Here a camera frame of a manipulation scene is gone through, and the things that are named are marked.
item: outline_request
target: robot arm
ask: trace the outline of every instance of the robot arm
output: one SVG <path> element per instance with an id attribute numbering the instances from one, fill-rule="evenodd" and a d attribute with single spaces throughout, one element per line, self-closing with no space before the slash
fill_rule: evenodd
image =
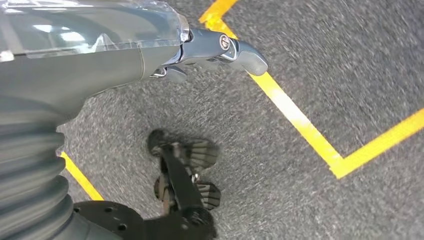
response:
<path id="1" fill-rule="evenodd" d="M 0 0 L 0 239 L 122 239 L 74 213 L 56 127 L 90 96 L 133 81 L 185 79 L 180 67 L 199 61 L 254 75 L 268 67 L 243 41 L 189 29 L 166 3 Z M 182 172 L 167 150 L 163 158 Z M 188 176 L 169 177 L 175 189 L 189 184 Z M 187 205 L 184 195 L 176 199 Z"/>

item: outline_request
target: yellow line marking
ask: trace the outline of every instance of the yellow line marking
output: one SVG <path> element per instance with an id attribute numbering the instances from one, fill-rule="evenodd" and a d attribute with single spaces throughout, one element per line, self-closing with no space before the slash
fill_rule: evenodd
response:
<path id="1" fill-rule="evenodd" d="M 221 19 L 236 2 L 237 0 L 216 0 L 200 17 L 200 23 L 203 24 L 212 18 Z"/>
<path id="2" fill-rule="evenodd" d="M 86 178 L 86 176 L 84 176 L 80 169 L 78 169 L 77 165 L 75 165 L 66 152 L 63 151 L 60 156 L 65 159 L 66 169 L 73 176 L 73 178 L 75 178 L 79 185 L 81 185 L 82 189 L 84 189 L 90 198 L 94 201 L 104 201 L 100 193 L 94 188 L 94 186 Z"/>
<path id="3" fill-rule="evenodd" d="M 331 165 L 331 170 L 338 179 L 343 178 L 422 129 L 424 129 L 424 108 L 359 148 L 342 161 Z"/>
<path id="4" fill-rule="evenodd" d="M 202 15 L 199 21 L 204 23 L 206 28 L 211 31 L 222 32 L 231 38 L 237 39 L 237 36 L 222 20 L 222 16 L 236 1 L 225 1 L 228 2 L 228 4 L 224 4 L 223 2 L 224 0 L 217 0 Z M 302 113 L 290 97 L 287 96 L 268 72 L 262 76 L 250 74 L 250 77 L 259 85 L 289 122 L 299 131 L 316 153 L 330 166 L 330 170 L 337 179 L 345 177 L 360 166 L 424 128 L 423 108 L 356 150 L 351 155 L 343 158 Z"/>

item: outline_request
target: transparent plastic cover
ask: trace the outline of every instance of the transparent plastic cover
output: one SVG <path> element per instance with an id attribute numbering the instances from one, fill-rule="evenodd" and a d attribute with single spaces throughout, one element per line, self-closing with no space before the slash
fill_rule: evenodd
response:
<path id="1" fill-rule="evenodd" d="M 186 18 L 167 3 L 0 0 L 0 62 L 179 46 Z"/>

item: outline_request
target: gray robot arm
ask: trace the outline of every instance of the gray robot arm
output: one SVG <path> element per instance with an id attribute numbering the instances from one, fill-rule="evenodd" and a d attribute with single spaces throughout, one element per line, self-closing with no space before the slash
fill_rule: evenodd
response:
<path id="1" fill-rule="evenodd" d="M 185 79 L 180 67 L 198 61 L 268 68 L 247 43 L 189 29 L 165 3 L 0 0 L 0 239 L 121 239 L 73 214 L 56 127 L 90 96 Z"/>

